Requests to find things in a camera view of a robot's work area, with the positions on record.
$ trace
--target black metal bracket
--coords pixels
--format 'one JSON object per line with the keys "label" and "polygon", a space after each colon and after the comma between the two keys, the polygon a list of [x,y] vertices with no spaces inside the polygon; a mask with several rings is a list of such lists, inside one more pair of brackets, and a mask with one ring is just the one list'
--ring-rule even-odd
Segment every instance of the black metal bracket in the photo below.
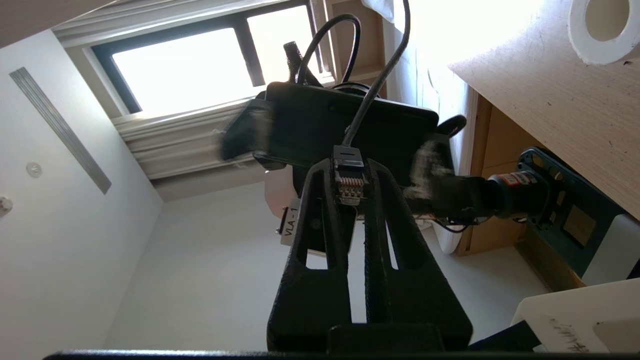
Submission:
{"label": "black metal bracket", "polygon": [[[431,255],[391,173],[368,160],[371,186],[365,213],[367,324],[351,324],[347,247],[353,208],[338,205],[329,159],[305,180],[298,228],[268,323],[268,347],[276,351],[347,351],[376,348],[407,352],[466,349],[472,327]],[[398,269],[392,268],[387,228]],[[305,266],[309,243],[324,238],[327,270]],[[423,336],[389,342],[407,331]]]}

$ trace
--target window frame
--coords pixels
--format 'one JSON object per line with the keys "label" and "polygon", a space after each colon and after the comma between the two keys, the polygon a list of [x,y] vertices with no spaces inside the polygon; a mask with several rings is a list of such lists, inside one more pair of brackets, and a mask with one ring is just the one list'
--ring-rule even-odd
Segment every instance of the window frame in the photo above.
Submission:
{"label": "window frame", "polygon": [[[91,49],[125,107],[129,110],[129,113],[133,114],[140,112],[143,109],[140,108],[133,92],[129,88],[129,85],[113,60],[114,54],[137,49],[139,47],[208,33],[210,31],[232,28],[236,33],[238,45],[240,46],[240,51],[242,52],[252,85],[254,87],[265,85],[264,76],[262,75],[262,67],[260,66],[260,60],[258,59],[258,53],[255,48],[255,43],[253,42],[253,37],[251,36],[251,30],[247,19],[258,15],[264,15],[266,13],[295,8],[297,6],[307,7],[311,35],[314,36],[316,34],[316,24],[310,0],[288,0],[281,3],[269,4],[241,12],[222,15],[212,19],[201,20],[191,24],[175,26],[174,28],[163,29],[152,33],[136,35],[130,38],[99,44],[92,46]],[[322,71],[323,67],[318,49],[316,49],[316,58],[319,70]]]}

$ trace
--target wooden shelf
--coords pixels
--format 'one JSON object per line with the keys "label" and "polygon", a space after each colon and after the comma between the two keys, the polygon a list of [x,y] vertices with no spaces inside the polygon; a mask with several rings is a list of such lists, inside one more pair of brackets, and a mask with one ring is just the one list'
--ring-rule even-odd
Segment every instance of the wooden shelf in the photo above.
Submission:
{"label": "wooden shelf", "polygon": [[363,81],[378,77],[384,65],[369,65],[353,69],[349,81]]}
{"label": "wooden shelf", "polygon": [[[374,79],[384,67],[384,43],[382,36],[382,17],[374,10],[365,7],[360,0],[324,0],[327,18],[350,13],[360,19],[362,34],[356,58],[355,69],[349,80]],[[333,47],[333,72],[336,79],[342,78],[351,56],[353,46],[353,25],[337,24],[330,32]]]}

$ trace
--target bright window glass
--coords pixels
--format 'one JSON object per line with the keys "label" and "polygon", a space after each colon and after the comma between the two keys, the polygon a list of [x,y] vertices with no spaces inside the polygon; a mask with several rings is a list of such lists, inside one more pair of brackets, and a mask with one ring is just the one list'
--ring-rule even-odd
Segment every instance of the bright window glass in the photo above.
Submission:
{"label": "bright window glass", "polygon": [[230,28],[139,47],[114,54],[113,59],[144,111],[193,110],[252,94],[236,33]]}
{"label": "bright window glass", "polygon": [[[304,56],[311,42],[311,27],[306,6],[266,13],[247,19],[265,83],[286,81],[289,78],[284,44],[295,41]],[[318,74],[318,64],[314,55],[308,65],[311,72]]]}

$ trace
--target paper towel roll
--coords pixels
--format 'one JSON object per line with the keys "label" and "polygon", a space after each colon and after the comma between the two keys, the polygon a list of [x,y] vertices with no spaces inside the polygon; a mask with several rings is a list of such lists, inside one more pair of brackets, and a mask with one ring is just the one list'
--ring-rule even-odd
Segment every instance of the paper towel roll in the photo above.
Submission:
{"label": "paper towel roll", "polygon": [[588,64],[639,57],[640,0],[573,0],[569,39]]}

